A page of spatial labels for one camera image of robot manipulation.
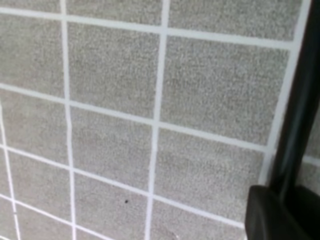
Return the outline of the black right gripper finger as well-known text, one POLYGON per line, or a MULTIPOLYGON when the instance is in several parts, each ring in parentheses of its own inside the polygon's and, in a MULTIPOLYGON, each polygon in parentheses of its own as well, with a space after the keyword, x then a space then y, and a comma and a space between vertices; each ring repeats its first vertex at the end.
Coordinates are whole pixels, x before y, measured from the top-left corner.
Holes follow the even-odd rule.
POLYGON ((269 188, 252 186, 244 225, 249 240, 318 240, 320 196, 300 185, 282 203, 269 188))

